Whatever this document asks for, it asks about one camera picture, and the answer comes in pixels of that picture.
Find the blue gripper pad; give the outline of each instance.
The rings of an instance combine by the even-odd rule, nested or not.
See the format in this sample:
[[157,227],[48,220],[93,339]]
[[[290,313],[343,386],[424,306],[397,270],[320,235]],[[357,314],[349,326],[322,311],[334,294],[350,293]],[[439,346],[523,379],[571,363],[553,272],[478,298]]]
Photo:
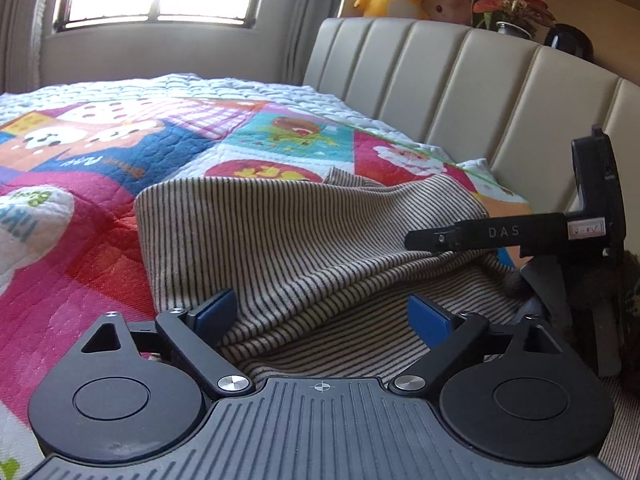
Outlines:
[[221,290],[191,310],[185,324],[212,348],[231,328],[238,316],[238,299],[230,288]]
[[435,348],[442,343],[462,322],[435,302],[427,301],[420,296],[409,298],[406,314],[409,326],[429,348]]
[[516,265],[513,263],[513,260],[509,256],[506,247],[501,247],[498,249],[498,260],[501,264],[506,265],[507,267],[511,267],[511,269],[515,269]]

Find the striped blanket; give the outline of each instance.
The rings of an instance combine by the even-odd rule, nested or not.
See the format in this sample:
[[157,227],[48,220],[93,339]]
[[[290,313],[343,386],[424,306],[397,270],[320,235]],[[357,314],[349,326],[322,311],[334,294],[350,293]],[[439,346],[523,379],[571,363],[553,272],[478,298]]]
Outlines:
[[[172,180],[144,190],[135,211],[156,310],[235,290],[239,319],[220,353],[258,384],[283,374],[388,381],[428,351],[406,321],[410,294],[493,322],[518,307],[495,253],[404,249],[409,230],[486,215],[447,175],[393,187],[339,170],[321,185]],[[635,478],[634,406],[608,386],[616,420],[601,458]]]

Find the upholstered headboard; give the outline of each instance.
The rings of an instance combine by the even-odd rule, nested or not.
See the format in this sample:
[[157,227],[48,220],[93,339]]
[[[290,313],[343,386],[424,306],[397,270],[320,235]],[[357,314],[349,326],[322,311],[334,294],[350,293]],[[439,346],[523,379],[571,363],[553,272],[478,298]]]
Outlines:
[[601,124],[640,252],[640,88],[577,57],[494,32],[397,18],[326,20],[305,84],[456,161],[486,158],[537,212],[577,206],[570,141]]

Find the silver screw head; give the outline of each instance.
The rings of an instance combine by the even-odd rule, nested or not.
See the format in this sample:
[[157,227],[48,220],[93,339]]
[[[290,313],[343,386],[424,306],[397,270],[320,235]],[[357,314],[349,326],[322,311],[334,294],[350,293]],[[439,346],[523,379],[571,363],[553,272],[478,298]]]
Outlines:
[[396,377],[394,384],[399,390],[415,392],[424,388],[426,383],[422,377],[418,377],[417,375],[402,375],[400,377]]
[[239,392],[249,386],[249,379],[242,375],[228,375],[218,381],[218,387],[226,392]]

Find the ribbed plastic surface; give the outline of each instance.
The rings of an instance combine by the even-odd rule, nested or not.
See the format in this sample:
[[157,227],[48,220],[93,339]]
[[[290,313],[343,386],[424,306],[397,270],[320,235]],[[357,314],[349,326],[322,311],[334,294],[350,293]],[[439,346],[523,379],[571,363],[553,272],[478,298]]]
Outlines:
[[33,480],[615,479],[596,459],[553,468],[493,462],[466,449],[430,407],[376,379],[270,379],[222,400],[204,427],[149,462],[100,467],[44,462]]

